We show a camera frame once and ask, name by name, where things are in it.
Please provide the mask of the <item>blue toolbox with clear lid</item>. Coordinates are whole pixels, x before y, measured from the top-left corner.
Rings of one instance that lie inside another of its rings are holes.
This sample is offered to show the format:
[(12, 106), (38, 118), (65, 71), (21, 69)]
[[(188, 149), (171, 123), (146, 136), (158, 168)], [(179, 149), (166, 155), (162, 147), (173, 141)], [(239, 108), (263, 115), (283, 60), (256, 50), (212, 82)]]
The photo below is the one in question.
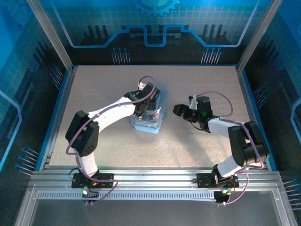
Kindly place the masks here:
[(147, 110), (141, 115), (132, 115), (133, 127), (142, 132), (157, 134), (161, 128), (162, 120), (166, 117), (167, 89), (163, 85), (158, 86), (159, 93), (154, 101), (149, 102)]

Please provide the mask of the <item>small black connector box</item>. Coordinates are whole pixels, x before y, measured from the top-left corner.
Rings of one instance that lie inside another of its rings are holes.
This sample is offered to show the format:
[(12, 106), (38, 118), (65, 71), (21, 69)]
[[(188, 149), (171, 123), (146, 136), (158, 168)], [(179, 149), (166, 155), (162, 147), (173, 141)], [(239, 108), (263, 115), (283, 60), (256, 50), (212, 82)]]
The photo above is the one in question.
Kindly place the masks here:
[(84, 204), (87, 206), (88, 204), (92, 204), (94, 202), (93, 198), (98, 198), (99, 193), (98, 192), (86, 192), (83, 191), (82, 193), (82, 201), (84, 202)]
[(214, 199), (216, 200), (216, 203), (223, 204), (224, 202), (226, 203), (229, 201), (230, 195), (225, 191), (214, 191)]

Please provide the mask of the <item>dark grey base panel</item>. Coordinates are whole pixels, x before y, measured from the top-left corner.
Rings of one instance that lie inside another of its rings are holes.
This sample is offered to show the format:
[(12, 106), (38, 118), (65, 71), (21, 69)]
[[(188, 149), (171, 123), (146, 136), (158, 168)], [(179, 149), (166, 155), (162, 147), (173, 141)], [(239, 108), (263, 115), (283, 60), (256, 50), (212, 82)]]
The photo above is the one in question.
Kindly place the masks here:
[(282, 226), (271, 192), (245, 192), (235, 203), (39, 200), (30, 226)]

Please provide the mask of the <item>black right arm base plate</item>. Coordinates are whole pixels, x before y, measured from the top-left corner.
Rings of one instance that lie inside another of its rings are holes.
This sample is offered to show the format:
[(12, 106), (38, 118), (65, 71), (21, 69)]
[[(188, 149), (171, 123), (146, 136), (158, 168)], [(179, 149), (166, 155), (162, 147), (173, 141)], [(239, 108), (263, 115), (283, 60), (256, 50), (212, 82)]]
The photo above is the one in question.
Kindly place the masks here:
[(237, 176), (221, 177), (214, 173), (198, 173), (192, 180), (198, 188), (239, 188)]

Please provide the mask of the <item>aluminium mounting rail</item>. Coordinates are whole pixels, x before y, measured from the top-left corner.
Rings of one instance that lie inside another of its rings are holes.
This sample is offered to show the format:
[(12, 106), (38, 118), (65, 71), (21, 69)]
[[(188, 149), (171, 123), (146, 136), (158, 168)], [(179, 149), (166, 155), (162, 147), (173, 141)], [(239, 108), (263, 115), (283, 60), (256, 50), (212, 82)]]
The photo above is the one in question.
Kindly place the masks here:
[[(211, 173), (210, 168), (129, 168), (104, 167), (101, 173), (114, 174), (118, 190), (196, 190), (192, 180), (198, 173)], [(250, 170), (248, 176), (238, 177), (241, 191), (265, 191), (283, 188), (280, 173), (268, 170)], [(29, 188), (36, 190), (70, 190), (71, 174), (69, 168), (51, 167), (34, 172), (29, 180)]]

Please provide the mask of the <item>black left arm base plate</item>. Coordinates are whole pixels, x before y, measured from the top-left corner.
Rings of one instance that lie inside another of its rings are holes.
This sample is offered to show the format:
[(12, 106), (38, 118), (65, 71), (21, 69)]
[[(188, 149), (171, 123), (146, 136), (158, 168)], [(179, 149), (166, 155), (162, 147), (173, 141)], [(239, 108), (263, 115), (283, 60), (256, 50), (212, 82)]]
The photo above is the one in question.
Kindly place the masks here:
[(72, 178), (72, 188), (112, 188), (114, 174), (111, 173), (96, 173), (92, 178), (97, 180), (108, 180), (108, 182), (96, 182), (85, 177), (82, 173), (75, 173)]

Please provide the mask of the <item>aluminium frame post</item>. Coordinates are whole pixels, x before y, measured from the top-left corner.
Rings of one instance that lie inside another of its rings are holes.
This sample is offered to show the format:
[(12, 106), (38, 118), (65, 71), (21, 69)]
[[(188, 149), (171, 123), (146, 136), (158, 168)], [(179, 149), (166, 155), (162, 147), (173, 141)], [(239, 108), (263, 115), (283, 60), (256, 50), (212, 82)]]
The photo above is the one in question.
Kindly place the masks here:
[(64, 48), (61, 40), (59, 39), (59, 36), (56, 33), (40, 1), (39, 0), (26, 0), (26, 1), (29, 4), (31, 10), (33, 11), (35, 17), (37, 18), (39, 24), (41, 25), (46, 36), (48, 37), (49, 41), (51, 42), (52, 46), (54, 47), (59, 58), (61, 59), (66, 70), (68, 72), (72, 72), (73, 63), (71, 62), (71, 59), (66, 49)]
[(247, 47), (245, 48), (243, 55), (238, 63), (237, 72), (242, 73), (249, 59), (251, 58), (253, 52), (255, 51), (257, 45), (259, 44), (261, 38), (265, 34), (268, 26), (270, 25), (273, 17), (277, 13), (283, 0), (271, 0), (267, 9), (265, 10), (258, 26), (255, 29)]

